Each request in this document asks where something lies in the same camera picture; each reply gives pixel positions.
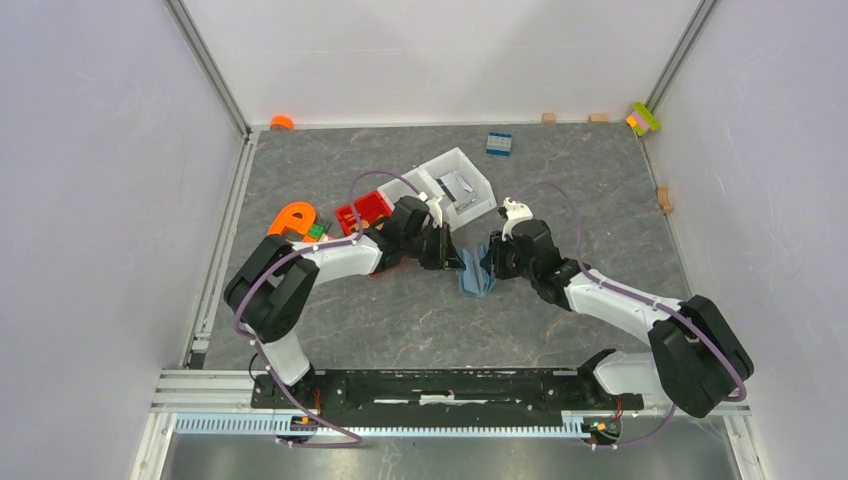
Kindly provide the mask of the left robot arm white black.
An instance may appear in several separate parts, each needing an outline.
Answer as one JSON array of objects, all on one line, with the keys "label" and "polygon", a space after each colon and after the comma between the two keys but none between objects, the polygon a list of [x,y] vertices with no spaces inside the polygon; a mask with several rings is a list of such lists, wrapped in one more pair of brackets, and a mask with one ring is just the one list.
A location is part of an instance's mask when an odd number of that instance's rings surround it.
[{"label": "left robot arm white black", "polygon": [[465,268],[438,202],[422,194],[401,197],[390,215],[341,239],[298,243],[269,234],[229,281],[223,299],[234,328],[254,343],[288,406],[302,407],[314,394],[312,365],[295,332],[313,288],[382,273],[405,258],[425,270]]}]

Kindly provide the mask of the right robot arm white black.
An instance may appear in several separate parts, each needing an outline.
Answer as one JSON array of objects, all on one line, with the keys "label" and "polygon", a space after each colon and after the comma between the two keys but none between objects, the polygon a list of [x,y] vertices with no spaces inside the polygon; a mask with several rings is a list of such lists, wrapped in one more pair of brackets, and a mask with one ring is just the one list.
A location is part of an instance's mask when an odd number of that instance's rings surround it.
[{"label": "right robot arm white black", "polygon": [[603,355],[577,382],[580,400],[602,408],[617,394],[663,395],[703,418],[725,401],[740,401],[755,366],[709,298],[649,295],[564,257],[542,220],[510,233],[494,231],[482,260],[499,280],[523,278],[543,301],[606,322],[646,344],[647,354]]}]

